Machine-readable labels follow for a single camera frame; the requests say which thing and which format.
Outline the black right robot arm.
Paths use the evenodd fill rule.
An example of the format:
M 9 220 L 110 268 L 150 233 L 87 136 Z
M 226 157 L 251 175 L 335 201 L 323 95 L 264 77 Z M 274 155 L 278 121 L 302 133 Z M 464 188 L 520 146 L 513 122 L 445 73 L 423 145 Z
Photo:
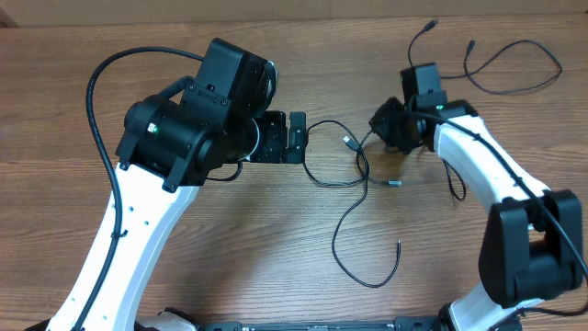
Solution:
M 582 206 L 569 190 L 530 176 L 493 138 L 465 100 L 449 101 L 433 63 L 401 71 L 403 98 L 389 98 L 369 125 L 388 146 L 426 147 L 454 169 L 488 214 L 479 284 L 446 304 L 429 330 L 519 330 L 526 313 L 580 288 Z

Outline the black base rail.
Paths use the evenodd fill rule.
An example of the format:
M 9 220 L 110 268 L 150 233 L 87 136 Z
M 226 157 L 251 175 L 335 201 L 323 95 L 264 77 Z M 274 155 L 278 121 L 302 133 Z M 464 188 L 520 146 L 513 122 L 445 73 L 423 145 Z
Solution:
M 449 330 L 447 324 L 434 316 L 401 316 L 389 321 L 346 321 L 242 324 L 240 322 L 200 323 L 193 316 L 166 307 L 154 316 L 138 318 L 134 331 L 195 330 L 195 331 L 430 331 Z

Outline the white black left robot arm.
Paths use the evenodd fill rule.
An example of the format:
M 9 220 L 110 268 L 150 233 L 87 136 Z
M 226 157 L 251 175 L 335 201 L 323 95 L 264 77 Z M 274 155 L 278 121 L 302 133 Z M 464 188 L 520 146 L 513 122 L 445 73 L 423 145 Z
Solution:
M 214 169 L 303 162 L 306 116 L 270 109 L 277 89 L 272 62 L 215 39 L 199 63 L 195 75 L 127 111 L 117 163 L 101 154 L 112 189 L 103 221 L 70 294 L 38 329 L 197 329 L 175 308 L 138 315 L 176 223 Z

